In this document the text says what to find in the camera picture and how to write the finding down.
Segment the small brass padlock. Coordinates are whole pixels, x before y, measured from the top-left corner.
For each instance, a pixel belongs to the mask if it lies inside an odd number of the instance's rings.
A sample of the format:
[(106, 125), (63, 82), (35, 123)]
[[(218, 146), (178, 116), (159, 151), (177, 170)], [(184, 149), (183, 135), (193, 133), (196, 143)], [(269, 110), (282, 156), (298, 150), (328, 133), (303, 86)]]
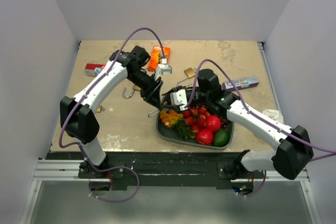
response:
[(157, 114), (159, 114), (160, 113), (160, 109), (155, 109), (155, 110), (153, 110), (152, 112), (150, 112), (149, 114), (148, 114), (148, 117), (149, 118), (152, 118), (152, 117), (154, 117), (155, 115), (157, 115)]
[(103, 107), (103, 106), (99, 106), (98, 108), (97, 108), (97, 113), (101, 113), (102, 111), (104, 111), (105, 110), (105, 108)]

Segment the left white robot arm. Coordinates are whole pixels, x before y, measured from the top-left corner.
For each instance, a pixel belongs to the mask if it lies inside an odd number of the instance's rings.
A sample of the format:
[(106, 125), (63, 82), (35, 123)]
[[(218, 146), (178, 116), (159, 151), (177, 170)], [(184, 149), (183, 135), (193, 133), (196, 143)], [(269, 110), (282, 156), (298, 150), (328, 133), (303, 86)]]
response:
[(90, 171), (97, 178), (108, 174), (109, 165), (104, 162), (106, 153), (98, 140), (100, 126), (95, 114), (110, 92), (128, 79), (140, 88), (140, 95), (146, 103), (155, 108), (161, 106), (161, 74), (166, 63), (158, 64), (154, 74), (149, 76), (143, 70), (149, 60), (150, 55), (139, 46), (131, 52), (118, 50), (109, 57), (103, 70), (89, 85), (73, 97), (65, 96), (60, 101), (61, 133), (75, 139), (73, 144), (84, 151), (92, 163)]

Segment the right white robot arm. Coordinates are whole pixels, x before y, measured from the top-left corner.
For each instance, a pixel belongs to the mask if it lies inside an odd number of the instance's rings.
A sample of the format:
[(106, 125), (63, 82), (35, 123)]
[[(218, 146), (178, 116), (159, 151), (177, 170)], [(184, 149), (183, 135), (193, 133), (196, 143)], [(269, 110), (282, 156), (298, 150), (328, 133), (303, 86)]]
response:
[(246, 178), (256, 170), (275, 170), (282, 177), (294, 180), (313, 158), (304, 127), (292, 128), (253, 109), (239, 96), (224, 90), (211, 69), (199, 72), (194, 90), (178, 86), (163, 94), (163, 105), (178, 112), (188, 101), (192, 105), (206, 105), (215, 115), (240, 124), (271, 146), (270, 151), (244, 150), (226, 164), (223, 171), (232, 180)]

